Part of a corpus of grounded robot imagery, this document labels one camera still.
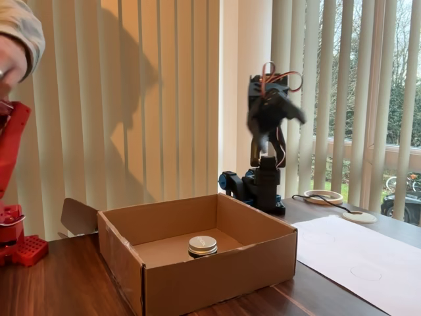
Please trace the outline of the person's hand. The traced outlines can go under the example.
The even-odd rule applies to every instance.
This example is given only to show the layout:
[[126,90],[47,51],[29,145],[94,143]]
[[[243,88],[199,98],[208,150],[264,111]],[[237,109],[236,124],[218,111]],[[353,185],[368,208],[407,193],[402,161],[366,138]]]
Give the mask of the person's hand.
[[21,42],[1,34],[1,99],[25,77],[28,69],[26,50]]

